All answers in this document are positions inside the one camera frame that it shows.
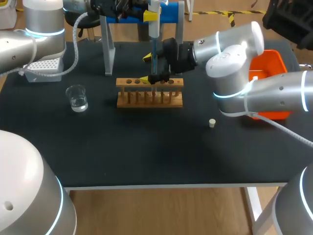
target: table leg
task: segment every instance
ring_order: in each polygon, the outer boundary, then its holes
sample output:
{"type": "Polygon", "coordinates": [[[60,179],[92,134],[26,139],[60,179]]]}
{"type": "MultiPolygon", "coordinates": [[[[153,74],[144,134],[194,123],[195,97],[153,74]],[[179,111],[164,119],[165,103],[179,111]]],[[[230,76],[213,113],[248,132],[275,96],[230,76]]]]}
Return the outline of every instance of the table leg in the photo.
{"type": "Polygon", "coordinates": [[[263,211],[259,200],[257,188],[247,187],[245,188],[245,193],[252,221],[252,234],[265,235],[273,224],[273,205],[275,203],[278,191],[275,193],[275,195],[272,197],[272,199],[263,211]]]}
{"type": "Polygon", "coordinates": [[[194,11],[194,0],[190,0],[189,21],[192,21],[193,11],[194,11]]]}
{"type": "Polygon", "coordinates": [[[254,223],[262,213],[262,207],[256,187],[245,188],[246,200],[252,223],[254,223]]]}

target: wooden peg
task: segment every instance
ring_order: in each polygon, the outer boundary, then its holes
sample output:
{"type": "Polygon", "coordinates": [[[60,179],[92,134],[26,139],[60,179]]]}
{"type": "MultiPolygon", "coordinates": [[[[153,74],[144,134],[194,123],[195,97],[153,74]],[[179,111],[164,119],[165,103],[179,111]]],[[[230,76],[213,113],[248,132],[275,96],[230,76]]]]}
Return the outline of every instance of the wooden peg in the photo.
{"type": "Polygon", "coordinates": [[[179,96],[179,93],[180,93],[180,89],[178,88],[175,92],[175,96],[179,96]]]}
{"type": "Polygon", "coordinates": [[[145,91],[145,104],[147,103],[147,99],[148,99],[148,93],[147,91],[145,91]]]}
{"type": "Polygon", "coordinates": [[[172,102],[172,91],[170,91],[168,95],[168,103],[170,104],[172,102]]]}
{"type": "Polygon", "coordinates": [[[161,104],[163,104],[164,101],[164,92],[161,92],[161,104]]]}
{"type": "Polygon", "coordinates": [[[124,87],[121,88],[121,95],[122,95],[122,98],[124,99],[124,96],[125,96],[125,88],[124,87]]]}
{"type": "Polygon", "coordinates": [[[139,91],[136,91],[136,104],[139,102],[139,91]]]}
{"type": "Polygon", "coordinates": [[[127,103],[131,103],[131,92],[127,92],[127,103]]]}
{"type": "Polygon", "coordinates": [[[155,103],[155,99],[156,99],[156,92],[153,91],[153,92],[152,92],[152,103],[153,103],[153,104],[155,103]]]}

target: white cable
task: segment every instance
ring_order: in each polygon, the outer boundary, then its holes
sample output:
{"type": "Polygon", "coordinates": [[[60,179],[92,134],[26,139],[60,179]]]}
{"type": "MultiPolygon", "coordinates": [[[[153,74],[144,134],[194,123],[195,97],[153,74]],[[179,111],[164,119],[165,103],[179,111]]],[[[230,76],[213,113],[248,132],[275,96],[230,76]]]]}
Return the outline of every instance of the white cable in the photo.
{"type": "Polygon", "coordinates": [[[77,46],[77,36],[76,36],[76,31],[77,31],[77,27],[78,27],[78,24],[79,22],[88,15],[88,13],[83,13],[81,16],[79,16],[74,24],[74,27],[73,27],[73,43],[74,43],[74,52],[75,52],[75,59],[74,59],[74,62],[72,64],[72,66],[64,71],[64,72],[60,72],[60,73],[56,73],[56,74],[45,74],[45,73],[41,73],[41,72],[37,72],[37,71],[33,71],[33,70],[29,70],[29,69],[22,69],[22,68],[16,68],[16,69],[13,69],[13,70],[10,70],[8,72],[4,72],[2,74],[0,74],[0,77],[2,76],[5,76],[5,75],[8,75],[10,73],[13,73],[13,72],[17,72],[17,71],[26,71],[26,72],[30,72],[30,73],[33,73],[33,74],[36,74],[36,75],[39,75],[39,76],[44,76],[44,77],[56,77],[56,76],[62,76],[62,75],[65,75],[69,72],[71,72],[77,65],[78,63],[78,46],[77,46]]]}
{"type": "Polygon", "coordinates": [[[251,117],[251,116],[254,114],[254,112],[250,112],[249,109],[248,109],[248,100],[247,100],[247,96],[248,96],[249,91],[250,91],[251,88],[252,88],[252,84],[253,84],[254,81],[256,81],[256,80],[258,80],[258,76],[254,76],[253,79],[252,79],[252,81],[249,82],[249,84],[248,84],[249,87],[247,88],[246,93],[245,93],[245,96],[244,96],[245,112],[246,112],[246,115],[249,116],[249,117],[251,117]]]}
{"type": "MultiPolygon", "coordinates": [[[[26,30],[23,30],[23,29],[15,29],[14,32],[18,32],[18,31],[22,31],[24,33],[27,33],[26,30]]],[[[34,36],[32,34],[29,34],[30,37],[31,37],[31,40],[33,40],[33,53],[32,53],[32,56],[31,56],[31,59],[30,61],[28,62],[28,64],[23,68],[22,71],[19,71],[19,74],[20,75],[24,75],[24,71],[25,69],[28,68],[28,66],[34,62],[34,59],[36,57],[36,54],[37,54],[37,44],[36,44],[36,39],[34,38],[34,36]]]]}
{"type": "MultiPolygon", "coordinates": [[[[257,76],[253,77],[253,80],[251,81],[251,85],[254,81],[256,81],[258,79],[257,76]]],[[[247,116],[249,117],[254,117],[254,118],[259,118],[275,127],[277,127],[278,129],[286,132],[287,134],[291,135],[292,137],[296,138],[297,140],[303,142],[304,144],[310,146],[310,147],[313,147],[313,142],[312,141],[309,141],[307,140],[306,138],[298,135],[297,133],[294,133],[293,131],[289,130],[287,127],[284,127],[282,126],[281,124],[267,118],[267,117],[264,117],[262,115],[259,115],[258,113],[255,113],[255,112],[250,112],[249,109],[248,109],[248,104],[247,104],[247,94],[248,92],[245,93],[245,97],[244,97],[244,106],[245,106],[245,113],[247,116]]]]}
{"type": "Polygon", "coordinates": [[[296,138],[297,140],[305,143],[306,145],[310,146],[310,147],[313,147],[313,142],[312,141],[309,141],[307,140],[306,138],[298,135],[297,133],[294,133],[293,131],[289,130],[288,128],[282,126],[281,124],[278,124],[277,122],[273,121],[273,120],[270,120],[268,119],[267,117],[264,117],[264,116],[261,116],[259,114],[252,114],[253,117],[256,117],[256,118],[259,118],[263,121],[266,121],[268,122],[269,124],[281,129],[282,131],[286,132],[287,134],[291,135],[292,137],[296,138]]]}

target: water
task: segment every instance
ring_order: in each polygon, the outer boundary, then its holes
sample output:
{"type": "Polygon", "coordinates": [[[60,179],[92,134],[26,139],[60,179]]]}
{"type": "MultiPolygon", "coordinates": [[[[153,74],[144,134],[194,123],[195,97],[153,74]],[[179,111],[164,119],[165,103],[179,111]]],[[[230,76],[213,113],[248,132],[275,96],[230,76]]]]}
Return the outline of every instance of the water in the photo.
{"type": "Polygon", "coordinates": [[[75,112],[83,112],[88,108],[87,98],[85,95],[73,96],[70,100],[72,110],[75,112]]]}

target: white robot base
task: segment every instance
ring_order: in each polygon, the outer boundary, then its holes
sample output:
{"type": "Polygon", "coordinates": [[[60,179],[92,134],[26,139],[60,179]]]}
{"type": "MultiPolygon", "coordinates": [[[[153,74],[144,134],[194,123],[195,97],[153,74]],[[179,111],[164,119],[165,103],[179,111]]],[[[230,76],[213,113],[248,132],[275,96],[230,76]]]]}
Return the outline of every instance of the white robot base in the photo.
{"type": "Polygon", "coordinates": [[[74,235],[75,207],[38,150],[0,130],[0,235],[74,235]]]}

